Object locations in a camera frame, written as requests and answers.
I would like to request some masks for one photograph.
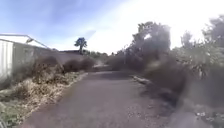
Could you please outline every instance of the fence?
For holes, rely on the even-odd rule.
[[[38,58],[54,57],[63,65],[69,60],[81,61],[83,56],[40,48],[28,44],[0,39],[0,88],[1,83],[12,76],[13,72],[22,72],[22,67],[30,66]]]

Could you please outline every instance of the bush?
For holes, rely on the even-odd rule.
[[[187,93],[193,101],[211,106],[223,106],[223,48],[211,43],[173,52],[188,73]]]
[[[11,97],[17,98],[17,99],[27,99],[30,97],[28,86],[26,85],[19,85],[17,86],[11,93]]]
[[[95,61],[92,58],[86,57],[85,59],[83,59],[81,61],[80,68],[82,70],[88,70],[88,69],[92,68],[94,66],[94,64],[95,64]]]
[[[124,68],[125,66],[124,59],[125,56],[123,52],[119,52],[115,56],[110,56],[106,63],[111,67],[112,70],[116,71]]]
[[[80,61],[78,60],[70,60],[66,62],[64,65],[64,72],[76,72],[79,71],[81,68]]]
[[[159,60],[151,61],[144,71],[146,78],[153,83],[181,94],[185,89],[188,73],[185,67],[178,64],[175,58],[164,55]]]
[[[41,84],[38,86],[33,86],[31,94],[32,95],[46,95],[46,94],[49,94],[50,92],[51,91],[50,91],[49,85]]]
[[[33,65],[25,64],[20,67],[15,67],[12,71],[12,75],[9,76],[4,81],[0,81],[0,90],[10,88],[12,85],[15,85],[26,78],[32,77]]]
[[[33,81],[38,84],[49,83],[62,71],[63,68],[54,57],[38,59],[33,66]]]
[[[68,78],[66,78],[66,76],[62,75],[62,74],[55,74],[54,77],[52,79],[50,79],[48,81],[49,84],[69,84],[69,82],[67,81]]]

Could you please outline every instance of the white building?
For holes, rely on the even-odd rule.
[[[46,45],[38,42],[37,40],[29,37],[28,35],[18,35],[18,34],[0,34],[0,40],[7,40],[10,42],[29,44],[36,47],[49,48]]]

